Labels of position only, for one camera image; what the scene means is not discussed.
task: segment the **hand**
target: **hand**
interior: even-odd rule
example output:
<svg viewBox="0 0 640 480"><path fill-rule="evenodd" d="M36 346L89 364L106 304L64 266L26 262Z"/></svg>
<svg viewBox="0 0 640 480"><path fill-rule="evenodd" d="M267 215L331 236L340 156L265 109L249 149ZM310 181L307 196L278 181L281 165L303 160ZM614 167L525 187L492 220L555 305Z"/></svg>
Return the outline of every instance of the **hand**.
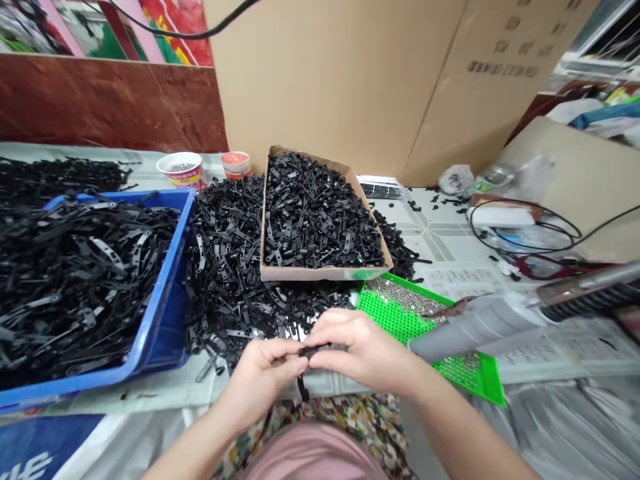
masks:
<svg viewBox="0 0 640 480"><path fill-rule="evenodd" d="M307 358L298 357L302 347L301 342L286 339L249 342L213 408L231 422L236 435L260 420L280 390L307 369Z"/></svg>
<svg viewBox="0 0 640 480"><path fill-rule="evenodd" d="M435 372L362 311L327 310L304 343L346 345L348 351L318 351L309 366L342 373L375 391L413 398L421 380Z"/></svg>

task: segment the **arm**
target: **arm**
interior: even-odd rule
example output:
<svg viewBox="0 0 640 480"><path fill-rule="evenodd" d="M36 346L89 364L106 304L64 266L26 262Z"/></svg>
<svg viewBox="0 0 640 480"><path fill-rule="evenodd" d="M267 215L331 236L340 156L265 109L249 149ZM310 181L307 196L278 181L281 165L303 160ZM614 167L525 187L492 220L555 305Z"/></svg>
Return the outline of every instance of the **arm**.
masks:
<svg viewBox="0 0 640 480"><path fill-rule="evenodd" d="M144 474L142 480L209 480L235 438L260 420L288 382L306 370L304 345L284 339L252 340L229 384Z"/></svg>
<svg viewBox="0 0 640 480"><path fill-rule="evenodd" d="M540 480L447 380L363 312L324 313L305 344L326 343L346 345L349 350L319 351L309 366L340 372L376 391L412 401L452 480Z"/></svg>

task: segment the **floral fabric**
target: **floral fabric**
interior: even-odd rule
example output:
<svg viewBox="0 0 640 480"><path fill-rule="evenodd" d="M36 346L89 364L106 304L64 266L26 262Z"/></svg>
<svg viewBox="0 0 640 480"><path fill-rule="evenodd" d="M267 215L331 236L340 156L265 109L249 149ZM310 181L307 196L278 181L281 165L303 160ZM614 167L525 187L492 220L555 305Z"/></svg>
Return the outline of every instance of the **floral fabric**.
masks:
<svg viewBox="0 0 640 480"><path fill-rule="evenodd" d="M242 478L244 468L280 428L301 420L316 420L344 430L369 451L390 479L417 480L405 458L407 437L398 399L379 393L276 402L260 422L228 448L214 478Z"/></svg>

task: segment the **wire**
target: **wire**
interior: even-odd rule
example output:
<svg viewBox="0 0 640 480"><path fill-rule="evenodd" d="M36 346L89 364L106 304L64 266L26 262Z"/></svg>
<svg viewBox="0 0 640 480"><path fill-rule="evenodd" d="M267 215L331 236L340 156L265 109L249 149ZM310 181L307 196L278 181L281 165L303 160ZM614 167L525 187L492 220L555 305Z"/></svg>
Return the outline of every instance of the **wire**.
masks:
<svg viewBox="0 0 640 480"><path fill-rule="evenodd" d="M471 231L473 232L473 234L475 235L475 237L478 239L478 241L480 241L480 243L482 243L483 245L485 245L486 247L489 247L492 250L495 250L498 253L504 253L507 255L522 255L523 252L521 251L510 251L510 250L504 250L498 247L494 247L493 245L490 245L488 242L484 241L480 235L478 235L478 232L476 231L476 229L473 226L473 214L478 210L478 208L483 207L485 205L488 205L490 203L494 203L494 202L511 202L511 203L519 203L522 205L530 205L532 207L536 207L539 208L541 210L543 210L546 213L550 213L556 217L558 217L560 220L564 221L566 224L568 224L573 230L575 230L576 235L572 235L570 234L567 230L565 230L562 227L559 227L557 225L552 225L546 222L541 222L538 221L536 222L536 225L546 228L548 230L554 230L560 233L564 233L568 238L569 238L569 242L570 245L566 246L566 247L562 247L562 248L540 248L540 247L534 247L532 245L526 245L523 243L517 243L514 241L511 241L507 238L504 238L504 236L500 235L497 232L494 232L499 238L501 238L502 240L512 244L512 245L516 245L518 247L524 247L524 248L528 248L528 249L532 249L532 250L540 250L539 252L537 252L538 254L542 254L542 253L553 253L553 252L560 252L560 251L566 251L566 250L571 250L572 248L576 247L577 245L581 244L582 242L584 242L585 240L587 240L588 238L590 238L594 233L598 232L599 230L601 230L602 228L606 227L608 224L610 224L611 222L614 222L616 220L618 220L618 218L620 217L624 217L626 214L631 213L635 210L640 209L640 205L636 205L635 207L632 207L628 210L625 210L622 213L619 213L618 215L616 215L615 217L610 218L609 220L606 220L605 222L602 222L600 225L598 225L596 228L594 228L593 230L591 230L588 234L586 234L585 236L582 235L582 232L580 231L580 229L578 227L576 227L576 225L572 222L570 222L569 220L567 220L566 218L564 218L562 215L554 212L553 210L543 207L542 205L538 205L537 203L534 202L529 202L526 200L516 200L516 199L495 199L495 200L488 200L486 202L481 203L480 205L478 205L476 208L474 208L474 210L471 211L471 214L469 215L469 226L471 227Z"/></svg>
<svg viewBox="0 0 640 480"><path fill-rule="evenodd" d="M94 11L98 12L100 15L104 16L106 19L106 16L104 14L104 12L102 10L98 10L96 7L94 7L92 4L90 4L88 1L86 0L82 0L82 3L84 3L86 6L88 6L89 8L93 9ZM164 38L164 35L156 35L153 34L154 37L156 38Z"/></svg>
<svg viewBox="0 0 640 480"><path fill-rule="evenodd" d="M84 3L86 6L88 6L90 9L98 12L100 15L104 15L104 13L102 12L102 10L98 10L96 7L94 7L92 4L90 4L88 1L82 0L82 3Z"/></svg>
<svg viewBox="0 0 640 480"><path fill-rule="evenodd" d="M180 38L184 40L202 40L222 32L222 30L227 28L231 24L231 22L236 20L236 18L238 18L245 10L247 10L250 6L252 6L254 3L257 3L258 1L259 0L244 0L244 2L238 5L238 7L234 11L232 11L228 16L226 16L226 18L224 18L222 22L218 23L218 25L216 25L211 30L207 30L201 33L180 33L180 32L174 32L169 30L154 29L133 18L130 14L128 14L120 6L118 6L118 4L113 0L109 0L109 3L112 4L115 8L117 8L120 11L120 13L122 13L126 18L128 18L130 21L138 25L138 27L143 28L144 30L154 33L156 35Z"/></svg>

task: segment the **brown wall panel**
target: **brown wall panel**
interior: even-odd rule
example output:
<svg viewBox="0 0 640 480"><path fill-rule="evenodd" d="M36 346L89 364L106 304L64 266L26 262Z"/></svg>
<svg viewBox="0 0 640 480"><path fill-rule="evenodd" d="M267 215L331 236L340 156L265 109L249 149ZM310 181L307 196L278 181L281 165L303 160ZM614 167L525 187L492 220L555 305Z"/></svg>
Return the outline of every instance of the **brown wall panel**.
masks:
<svg viewBox="0 0 640 480"><path fill-rule="evenodd" d="M0 58L0 141L228 150L213 68L40 55Z"/></svg>

